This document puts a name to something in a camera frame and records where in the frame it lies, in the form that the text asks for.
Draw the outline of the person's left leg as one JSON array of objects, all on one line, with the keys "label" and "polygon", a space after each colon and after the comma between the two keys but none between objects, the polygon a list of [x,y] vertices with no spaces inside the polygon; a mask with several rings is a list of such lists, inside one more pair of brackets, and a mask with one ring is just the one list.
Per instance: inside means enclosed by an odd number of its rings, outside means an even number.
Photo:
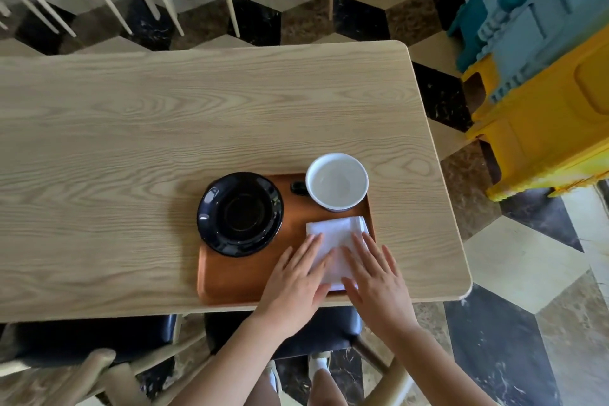
[{"label": "person's left leg", "polygon": [[258,379],[244,406],[282,406],[279,393],[271,384],[269,376],[261,376]]}]

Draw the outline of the person's right hand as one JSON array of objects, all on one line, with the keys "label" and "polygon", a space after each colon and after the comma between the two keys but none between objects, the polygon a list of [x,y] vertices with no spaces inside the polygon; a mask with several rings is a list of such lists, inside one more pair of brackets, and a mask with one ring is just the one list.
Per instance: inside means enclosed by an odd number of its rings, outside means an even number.
[{"label": "person's right hand", "polygon": [[405,281],[403,284],[385,284],[383,282],[382,251],[389,251],[389,248],[385,245],[376,244],[376,246],[378,270],[365,270],[359,261],[355,247],[353,251],[347,247],[342,248],[360,294],[360,299],[350,299],[351,303],[371,331],[379,327],[381,323],[391,321],[418,323]]}]

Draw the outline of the person's left forearm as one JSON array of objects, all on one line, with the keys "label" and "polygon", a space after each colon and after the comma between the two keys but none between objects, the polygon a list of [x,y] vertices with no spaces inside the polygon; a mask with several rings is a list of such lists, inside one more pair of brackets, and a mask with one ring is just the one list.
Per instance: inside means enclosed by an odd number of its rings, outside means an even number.
[{"label": "person's left forearm", "polygon": [[285,340],[270,332],[253,312],[170,406],[244,406]]}]

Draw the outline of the yellow plastic stool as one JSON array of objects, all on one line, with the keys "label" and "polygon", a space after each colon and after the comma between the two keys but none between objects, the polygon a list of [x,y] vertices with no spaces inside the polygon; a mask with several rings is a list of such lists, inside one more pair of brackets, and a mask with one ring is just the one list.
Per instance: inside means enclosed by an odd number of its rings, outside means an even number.
[{"label": "yellow plastic stool", "polygon": [[609,23],[498,103],[486,96],[471,118],[466,138],[483,136],[501,171],[491,201],[609,179]]}]

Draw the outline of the person's left hand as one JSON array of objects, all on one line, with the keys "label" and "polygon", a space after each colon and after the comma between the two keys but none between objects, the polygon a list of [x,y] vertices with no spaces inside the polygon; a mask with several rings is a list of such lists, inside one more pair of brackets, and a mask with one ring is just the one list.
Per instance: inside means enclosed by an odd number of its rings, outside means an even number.
[{"label": "person's left hand", "polygon": [[293,248],[282,276],[273,279],[271,273],[254,311],[264,326],[282,340],[296,334],[318,309],[314,308],[314,294],[333,259],[333,253],[329,253],[314,269],[297,270],[297,249]]}]

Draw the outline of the person's white shoe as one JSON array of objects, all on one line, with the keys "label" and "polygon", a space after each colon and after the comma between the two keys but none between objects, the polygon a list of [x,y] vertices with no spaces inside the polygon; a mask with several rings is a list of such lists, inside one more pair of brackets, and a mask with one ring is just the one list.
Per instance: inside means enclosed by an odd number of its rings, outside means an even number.
[{"label": "person's white shoe", "polygon": [[330,371],[331,351],[324,351],[308,356],[308,376],[313,381],[316,372]]},{"label": "person's white shoe", "polygon": [[273,390],[279,395],[283,388],[277,371],[277,365],[274,360],[270,360],[270,362],[266,365],[264,373],[269,378],[269,382]]}]

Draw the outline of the white napkin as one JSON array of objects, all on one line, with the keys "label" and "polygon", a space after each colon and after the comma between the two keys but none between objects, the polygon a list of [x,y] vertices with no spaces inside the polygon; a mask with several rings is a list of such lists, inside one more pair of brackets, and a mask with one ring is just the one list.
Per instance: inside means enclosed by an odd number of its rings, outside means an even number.
[{"label": "white napkin", "polygon": [[323,239],[311,269],[314,269],[331,250],[337,250],[333,254],[333,259],[327,266],[321,281],[322,284],[330,284],[330,292],[344,292],[345,287],[342,283],[342,278],[353,278],[342,248],[347,247],[353,251],[354,242],[352,235],[363,232],[370,233],[367,221],[362,216],[329,219],[306,225],[307,235],[322,235]]}]

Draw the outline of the person's right forearm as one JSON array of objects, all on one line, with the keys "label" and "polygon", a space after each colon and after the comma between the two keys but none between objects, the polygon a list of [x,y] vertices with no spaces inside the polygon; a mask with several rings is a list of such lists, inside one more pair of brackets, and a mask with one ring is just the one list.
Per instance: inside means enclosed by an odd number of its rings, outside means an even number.
[{"label": "person's right forearm", "polygon": [[497,406],[417,322],[391,321],[372,331],[404,366],[430,406]]}]

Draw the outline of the light blue plastic stool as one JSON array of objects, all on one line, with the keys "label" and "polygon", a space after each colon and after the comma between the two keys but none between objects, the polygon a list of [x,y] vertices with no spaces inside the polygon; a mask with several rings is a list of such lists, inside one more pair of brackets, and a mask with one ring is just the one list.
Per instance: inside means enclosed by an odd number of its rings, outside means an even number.
[{"label": "light blue plastic stool", "polygon": [[491,104],[609,23],[609,0],[526,0],[503,14],[495,10],[479,30],[486,46],[477,59],[491,55],[499,75],[488,87]]}]

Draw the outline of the person's white right shoe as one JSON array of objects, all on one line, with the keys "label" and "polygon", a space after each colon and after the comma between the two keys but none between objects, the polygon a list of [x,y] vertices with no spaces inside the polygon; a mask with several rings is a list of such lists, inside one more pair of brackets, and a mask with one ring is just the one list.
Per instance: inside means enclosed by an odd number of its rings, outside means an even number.
[{"label": "person's white right shoe", "polygon": [[308,356],[308,376],[313,381],[316,372],[330,371],[331,351],[324,351]]}]

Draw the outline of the brown wooden tray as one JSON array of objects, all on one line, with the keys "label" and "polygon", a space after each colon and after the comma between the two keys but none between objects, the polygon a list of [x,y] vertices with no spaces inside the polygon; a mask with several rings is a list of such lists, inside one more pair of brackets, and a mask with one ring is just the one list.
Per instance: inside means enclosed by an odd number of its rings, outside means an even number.
[{"label": "brown wooden tray", "polygon": [[330,212],[310,197],[291,193],[291,183],[303,180],[304,175],[304,173],[287,173],[266,176],[279,188],[285,212],[278,234],[260,252],[247,257],[231,258],[221,256],[204,244],[201,245],[197,293],[203,305],[208,307],[255,305],[280,256],[289,246],[297,248],[305,241],[308,223],[362,216],[367,221],[369,235],[375,237],[368,196],[350,210]]}]

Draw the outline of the person's leg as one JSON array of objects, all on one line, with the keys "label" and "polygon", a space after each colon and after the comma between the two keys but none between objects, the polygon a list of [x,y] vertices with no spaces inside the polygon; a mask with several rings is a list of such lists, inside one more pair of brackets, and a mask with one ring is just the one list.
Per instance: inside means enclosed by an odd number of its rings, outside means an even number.
[{"label": "person's leg", "polygon": [[279,393],[271,384],[269,376],[261,376],[258,379],[244,406],[282,406]]},{"label": "person's leg", "polygon": [[331,372],[327,369],[319,369],[314,373],[308,406],[348,406]]}]

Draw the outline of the teal plastic stool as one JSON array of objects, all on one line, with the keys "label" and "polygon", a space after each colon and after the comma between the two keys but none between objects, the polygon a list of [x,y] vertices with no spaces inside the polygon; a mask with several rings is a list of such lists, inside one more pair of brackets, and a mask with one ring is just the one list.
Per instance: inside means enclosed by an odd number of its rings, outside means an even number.
[{"label": "teal plastic stool", "polygon": [[478,31],[497,7],[498,0],[465,0],[458,9],[447,35],[461,33],[463,50],[456,60],[456,68],[461,73],[476,62],[477,55],[485,46],[486,41],[481,40]]}]

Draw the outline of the person's white left shoe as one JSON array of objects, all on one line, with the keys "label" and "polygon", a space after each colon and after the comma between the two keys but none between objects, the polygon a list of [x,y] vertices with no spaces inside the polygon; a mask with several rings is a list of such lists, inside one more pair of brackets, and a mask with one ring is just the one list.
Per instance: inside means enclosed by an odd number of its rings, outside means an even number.
[{"label": "person's white left shoe", "polygon": [[274,360],[270,360],[270,362],[266,365],[264,373],[269,378],[269,382],[273,390],[279,395],[283,388],[277,371],[277,365]]}]

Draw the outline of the person's right leg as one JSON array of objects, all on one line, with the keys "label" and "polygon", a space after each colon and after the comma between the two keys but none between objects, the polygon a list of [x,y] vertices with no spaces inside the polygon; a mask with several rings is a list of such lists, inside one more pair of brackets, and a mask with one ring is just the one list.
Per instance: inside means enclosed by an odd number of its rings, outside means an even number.
[{"label": "person's right leg", "polygon": [[314,373],[308,406],[348,406],[331,372],[327,369],[319,369]]}]

